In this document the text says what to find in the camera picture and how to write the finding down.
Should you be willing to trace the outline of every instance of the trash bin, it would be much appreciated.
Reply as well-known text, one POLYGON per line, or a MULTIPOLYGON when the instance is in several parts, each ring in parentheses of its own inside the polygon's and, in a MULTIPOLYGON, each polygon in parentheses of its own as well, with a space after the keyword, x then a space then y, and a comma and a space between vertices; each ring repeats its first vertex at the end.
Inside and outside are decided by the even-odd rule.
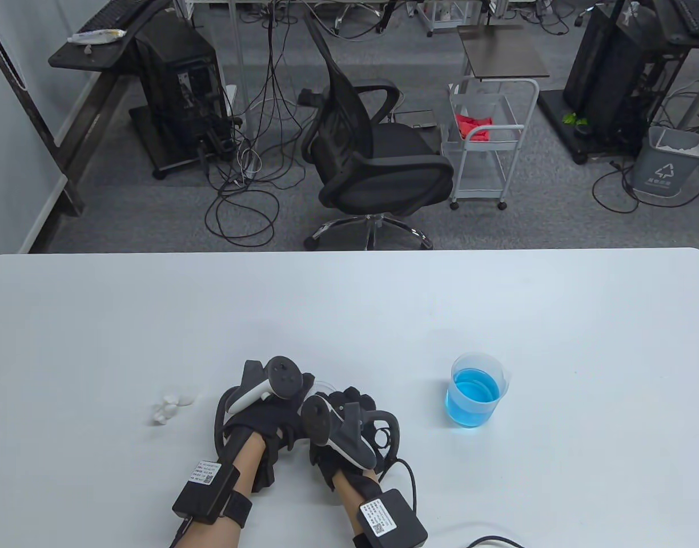
POLYGON ((652 126, 629 184, 639 192, 671 198, 699 165, 699 134, 652 126))

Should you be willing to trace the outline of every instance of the baseboard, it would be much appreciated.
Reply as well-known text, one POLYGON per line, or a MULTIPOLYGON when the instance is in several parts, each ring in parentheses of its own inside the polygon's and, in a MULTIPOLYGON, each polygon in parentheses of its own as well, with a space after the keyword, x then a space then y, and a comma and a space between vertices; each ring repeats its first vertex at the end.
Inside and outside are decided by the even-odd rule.
POLYGON ((58 130, 58 132, 53 136, 55 146, 59 147, 61 144, 63 144, 63 139, 65 139, 68 130, 70 130, 70 126, 73 125, 75 117, 78 116, 78 112, 80 112, 81 108, 83 108, 83 104, 86 102, 86 99, 88 99, 88 95, 91 93, 93 86, 96 85, 99 76, 101 76, 100 72, 91 73, 90 80, 85 86, 83 86, 83 91, 81 91, 78 99, 76 99, 75 103, 73 103, 73 107, 70 109, 70 112, 68 112, 68 116, 65 117, 63 124, 60 126, 60 130, 58 130))
POLYGON ((47 216, 49 216, 50 211, 53 210, 55 202, 58 201, 60 193, 63 191, 63 188, 65 188, 65 183, 67 183, 67 181, 68 178, 65 175, 60 175, 57 185, 55 185, 55 188, 53 188, 53 191, 52 193, 50 193, 50 196, 47 197, 47 201, 45 202, 44 206, 42 206, 42 209, 39 212, 37 219, 34 221, 32 228, 27 233, 25 241, 22 243, 22 246, 20 247, 18 253, 29 252, 30 248, 32 247, 32 244, 37 238, 37 235, 39 235, 39 231, 42 229, 42 225, 45 224, 47 216))

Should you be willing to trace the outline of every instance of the wall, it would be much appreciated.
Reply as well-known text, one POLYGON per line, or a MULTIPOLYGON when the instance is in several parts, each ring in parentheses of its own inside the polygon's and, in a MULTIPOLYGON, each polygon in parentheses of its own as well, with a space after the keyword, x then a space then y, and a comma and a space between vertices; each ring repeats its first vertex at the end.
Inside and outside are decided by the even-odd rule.
POLYGON ((52 68, 47 58, 106 0, 0 0, 0 40, 55 136, 65 137, 97 73, 52 68))
POLYGON ((0 72, 0 253, 29 250, 64 185, 0 72))

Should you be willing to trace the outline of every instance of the computer tower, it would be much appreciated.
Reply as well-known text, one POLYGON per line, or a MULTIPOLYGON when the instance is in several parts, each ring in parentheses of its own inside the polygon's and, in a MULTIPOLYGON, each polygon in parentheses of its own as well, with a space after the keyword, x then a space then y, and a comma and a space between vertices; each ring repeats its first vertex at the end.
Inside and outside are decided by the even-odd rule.
POLYGON ((687 55, 682 47, 667 43, 657 16, 639 7, 636 16, 619 18, 603 49, 609 8, 593 10, 571 74, 563 91, 567 104, 584 117, 601 143, 616 144, 636 154, 662 100, 687 55), (598 71, 590 71, 603 55, 598 71), (585 102, 585 86, 592 80, 585 102), (585 102, 584 112, 580 112, 585 102))
MULTIPOLYGON (((213 154, 229 151, 232 118, 227 116, 217 58, 209 42, 189 21, 162 11, 133 43, 132 63, 146 95, 149 121, 165 146, 183 148, 182 156, 191 158, 198 147, 213 154)), ((132 113, 138 128, 144 125, 144 116, 143 111, 139 119, 132 113)), ((143 135, 142 139, 149 149, 143 135)))

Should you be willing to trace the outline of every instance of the gray carpet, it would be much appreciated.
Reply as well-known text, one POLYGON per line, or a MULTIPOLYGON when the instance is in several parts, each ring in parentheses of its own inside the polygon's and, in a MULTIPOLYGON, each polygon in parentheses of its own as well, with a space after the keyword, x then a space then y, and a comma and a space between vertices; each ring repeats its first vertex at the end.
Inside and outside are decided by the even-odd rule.
MULTIPOLYGON (((222 59, 231 63, 230 21, 225 10, 211 10, 219 29, 218 47, 222 59)), ((566 36, 551 36, 539 26, 527 27, 532 41, 551 73, 541 87, 561 88, 576 55, 583 29, 572 26, 566 36)), ((366 28, 371 21, 353 11, 343 34, 366 28)), ((279 39, 286 31, 279 29, 279 39)), ((266 31, 260 24, 242 23, 251 94, 260 89, 267 59, 266 31)), ((394 80, 406 94, 402 110, 431 108, 436 115, 448 115, 444 83, 459 74, 461 43, 456 32, 437 33, 429 39, 417 18, 407 18, 399 10, 388 31, 365 43, 328 39, 338 64, 350 78, 382 76, 394 80)), ((290 89, 289 73, 295 89, 320 88, 327 83, 326 69, 302 24, 293 26, 287 38, 286 66, 279 66, 279 78, 290 89)), ((235 81, 235 66, 224 67, 227 80, 235 81)), ((690 54, 673 89, 699 78, 699 51, 690 54)), ((376 104, 376 98, 369 102, 376 104)), ((55 253, 158 252, 158 251, 237 251, 238 248, 209 234, 203 224, 206 208, 214 198, 198 170, 170 175, 162 181, 151 177, 151 164, 140 146, 128 117, 128 108, 144 103, 138 83, 134 83, 114 115, 107 135, 92 159, 81 182, 86 211, 79 219, 61 222, 49 251, 55 253)), ((675 120, 684 112, 687 100, 674 100, 670 111, 675 120)), ((274 123, 263 144, 279 138, 274 123)), ((277 160, 266 157, 264 169, 277 160)), ((509 208, 498 211, 493 201, 464 201, 458 211, 438 204, 409 218, 408 222, 430 236, 439 249, 504 248, 598 248, 692 246, 699 248, 699 199, 682 209, 642 206, 632 215, 605 211, 590 196, 590 185, 611 167, 605 160, 575 165, 559 143, 547 121, 535 112, 517 167, 516 180, 508 196, 509 208)), ((290 184, 300 175, 295 168, 279 184, 290 184)), ((697 191, 699 182, 689 180, 683 196, 697 191)), ((303 239, 329 219, 340 216, 318 201, 321 182, 311 166, 306 179, 286 191, 274 191, 280 201, 274 239, 261 250, 302 249, 303 239)), ((628 199, 618 178, 600 186, 601 198, 625 208, 628 199)), ((246 196, 243 201, 271 211, 266 196, 246 196)), ((222 223, 226 232, 239 235, 255 229, 258 220, 239 209, 225 209, 222 223)), ((379 248, 415 248, 415 241, 384 229, 379 248)), ((322 249, 358 249, 363 245, 363 229, 347 227, 323 238, 322 249)))

